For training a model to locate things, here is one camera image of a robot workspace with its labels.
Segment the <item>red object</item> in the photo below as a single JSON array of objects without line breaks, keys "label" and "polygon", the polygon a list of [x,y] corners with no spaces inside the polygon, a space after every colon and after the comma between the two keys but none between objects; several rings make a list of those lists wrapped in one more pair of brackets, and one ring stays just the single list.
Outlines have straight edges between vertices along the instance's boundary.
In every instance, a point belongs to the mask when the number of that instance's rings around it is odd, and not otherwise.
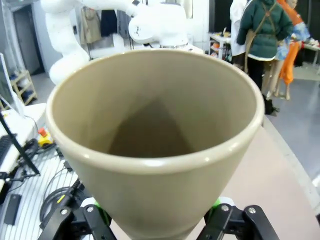
[{"label": "red object", "polygon": [[44,127],[40,128],[39,131],[38,131],[38,133],[39,133],[42,137],[47,136],[47,132],[46,132],[46,130],[45,130]]}]

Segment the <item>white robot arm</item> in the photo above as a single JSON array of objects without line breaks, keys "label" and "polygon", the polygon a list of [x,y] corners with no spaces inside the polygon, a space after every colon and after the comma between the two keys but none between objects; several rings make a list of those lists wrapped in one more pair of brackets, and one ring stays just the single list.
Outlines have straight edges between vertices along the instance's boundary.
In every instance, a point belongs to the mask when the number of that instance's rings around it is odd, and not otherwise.
[{"label": "white robot arm", "polygon": [[41,0],[53,48],[62,54],[50,69],[51,80],[58,85],[90,58],[78,44],[70,21],[70,11],[77,6],[94,10],[122,10],[133,17],[129,34],[140,44],[159,42],[162,48],[185,48],[188,44],[186,12],[180,5],[147,6],[138,0]]}]

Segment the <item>monitor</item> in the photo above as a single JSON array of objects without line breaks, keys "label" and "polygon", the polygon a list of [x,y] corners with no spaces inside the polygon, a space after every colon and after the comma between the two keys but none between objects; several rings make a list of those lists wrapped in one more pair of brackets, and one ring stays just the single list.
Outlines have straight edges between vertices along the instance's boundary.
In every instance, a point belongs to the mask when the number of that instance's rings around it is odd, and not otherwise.
[{"label": "monitor", "polygon": [[21,107],[22,103],[11,86],[5,58],[1,52],[0,59],[0,98],[7,106],[23,117],[23,108]]}]

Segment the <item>white table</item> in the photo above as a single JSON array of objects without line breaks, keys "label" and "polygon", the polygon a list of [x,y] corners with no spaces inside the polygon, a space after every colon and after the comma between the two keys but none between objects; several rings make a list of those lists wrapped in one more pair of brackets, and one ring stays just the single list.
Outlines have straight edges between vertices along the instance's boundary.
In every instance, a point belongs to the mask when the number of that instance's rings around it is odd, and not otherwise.
[{"label": "white table", "polygon": [[[280,240],[319,240],[320,227],[287,160],[264,128],[260,128],[242,162],[222,192],[239,209],[262,207]],[[202,220],[187,240],[197,239]],[[113,221],[111,229],[119,240],[128,236]],[[224,240],[235,240],[226,235]]]},{"label": "white table", "polygon": [[315,67],[317,65],[317,62],[318,62],[320,46],[305,44],[303,48],[315,51],[315,56],[314,56],[314,60],[313,60],[313,66]]},{"label": "white table", "polygon": [[[24,115],[34,119],[37,125],[40,127],[45,124],[45,110],[45,103],[30,105],[24,108]],[[4,120],[11,132],[13,134],[17,134],[16,139],[22,147],[28,140],[36,137],[37,129],[32,119],[28,117],[22,118],[17,112],[11,109],[3,111],[2,114],[4,115]],[[0,125],[0,135],[7,135],[7,132],[2,125]],[[12,145],[0,166],[0,172],[10,173],[17,165],[16,160],[18,156],[18,150],[14,145]],[[4,184],[5,181],[0,180],[0,191],[2,190]]]},{"label": "white table", "polygon": [[209,53],[210,53],[210,49],[213,49],[211,48],[211,39],[219,43],[218,58],[222,59],[224,54],[224,46],[225,44],[230,44],[231,38],[221,36],[221,32],[210,35]]}]

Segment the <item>black pants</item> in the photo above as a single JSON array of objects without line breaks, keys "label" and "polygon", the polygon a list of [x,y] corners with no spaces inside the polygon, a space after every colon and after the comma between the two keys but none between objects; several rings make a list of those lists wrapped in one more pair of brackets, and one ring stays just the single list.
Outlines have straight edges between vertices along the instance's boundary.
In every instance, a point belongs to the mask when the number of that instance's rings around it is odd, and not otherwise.
[{"label": "black pants", "polygon": [[262,74],[264,74],[264,68],[264,61],[258,61],[248,57],[248,75],[252,78],[260,91],[262,89]]}]

